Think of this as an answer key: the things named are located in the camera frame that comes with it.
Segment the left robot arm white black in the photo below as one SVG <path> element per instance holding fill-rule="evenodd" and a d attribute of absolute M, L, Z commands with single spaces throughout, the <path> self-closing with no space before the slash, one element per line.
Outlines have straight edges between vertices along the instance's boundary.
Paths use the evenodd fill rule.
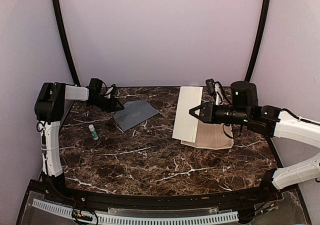
<path fill-rule="evenodd" d="M 41 136 L 42 172 L 52 178 L 60 177 L 64 172 L 60 161 L 59 130 L 65 113 L 65 101 L 87 102 L 107 113 L 124 109 L 114 96 L 117 86 L 110 87 L 98 79 L 92 78 L 86 87 L 60 82 L 45 82 L 34 106 L 37 119 L 36 130 Z"/>

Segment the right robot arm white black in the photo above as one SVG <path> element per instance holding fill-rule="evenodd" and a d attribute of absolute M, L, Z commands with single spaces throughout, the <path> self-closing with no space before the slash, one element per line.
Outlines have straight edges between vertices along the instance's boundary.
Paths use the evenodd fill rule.
<path fill-rule="evenodd" d="M 263 135 L 320 146 L 320 123 L 295 115 L 287 108 L 259 106 L 257 87 L 248 81 L 236 81 L 230 86 L 232 100 L 216 105 L 204 102 L 189 110 L 189 114 L 205 124 L 239 125 Z M 320 179 L 320 156 L 317 154 L 294 165 L 268 170 L 255 190 L 255 198 L 266 202 L 275 190 L 309 180 Z"/>

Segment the beige lined letter paper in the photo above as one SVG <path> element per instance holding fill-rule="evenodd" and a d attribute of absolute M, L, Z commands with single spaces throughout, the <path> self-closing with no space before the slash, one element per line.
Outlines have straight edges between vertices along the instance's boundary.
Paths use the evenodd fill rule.
<path fill-rule="evenodd" d="M 172 138 L 194 143 L 198 130 L 198 119 L 189 114 L 190 109 L 201 104 L 203 87 L 181 86 L 179 90 Z"/>

